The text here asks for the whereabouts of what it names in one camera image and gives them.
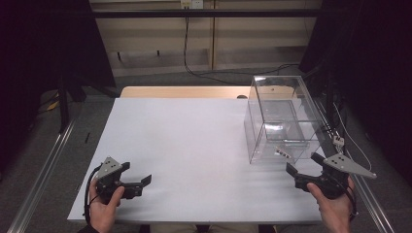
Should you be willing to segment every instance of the sleeve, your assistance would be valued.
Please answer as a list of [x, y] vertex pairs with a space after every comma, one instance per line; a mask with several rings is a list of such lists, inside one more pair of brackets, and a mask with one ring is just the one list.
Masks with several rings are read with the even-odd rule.
[[94, 229], [91, 225], [85, 226], [82, 230], [80, 230], [78, 233], [99, 233]]

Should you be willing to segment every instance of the transparent plastic box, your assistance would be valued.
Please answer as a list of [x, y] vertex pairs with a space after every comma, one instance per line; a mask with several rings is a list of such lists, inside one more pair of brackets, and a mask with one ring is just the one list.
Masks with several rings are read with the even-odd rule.
[[325, 137], [300, 76], [255, 76], [245, 116], [250, 162], [310, 158]]

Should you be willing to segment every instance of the metal bracket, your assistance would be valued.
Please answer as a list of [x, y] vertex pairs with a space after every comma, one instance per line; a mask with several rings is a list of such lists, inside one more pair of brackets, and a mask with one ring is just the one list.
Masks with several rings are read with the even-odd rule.
[[99, 172], [97, 173], [96, 178], [98, 180], [118, 171], [121, 169], [121, 164], [119, 164], [115, 159], [112, 157], [107, 157], [106, 160], [104, 160]]
[[328, 166], [335, 168], [341, 172], [356, 174], [371, 179], [377, 178], [375, 173], [372, 173], [369, 170], [363, 168], [358, 163], [354, 162], [352, 159], [341, 153], [337, 153], [334, 156], [326, 158], [324, 160], [324, 164], [327, 164]]

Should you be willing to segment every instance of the white table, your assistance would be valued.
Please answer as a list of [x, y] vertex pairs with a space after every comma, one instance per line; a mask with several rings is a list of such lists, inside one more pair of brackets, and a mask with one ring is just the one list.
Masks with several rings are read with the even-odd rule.
[[[246, 99], [123, 97], [115, 102], [69, 220], [84, 220], [86, 180], [107, 156], [130, 162], [121, 176], [125, 183], [153, 175], [143, 196], [121, 201], [118, 222], [321, 220], [316, 200], [294, 187], [286, 164], [249, 163]], [[314, 176], [322, 170], [310, 159], [296, 167]]]

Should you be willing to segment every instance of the electrical outlet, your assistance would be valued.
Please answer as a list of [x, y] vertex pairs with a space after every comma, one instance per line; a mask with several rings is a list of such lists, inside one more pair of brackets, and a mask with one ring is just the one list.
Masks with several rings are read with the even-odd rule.
[[191, 0], [181, 0], [182, 9], [191, 9]]
[[203, 0], [191, 0], [191, 9], [203, 9]]

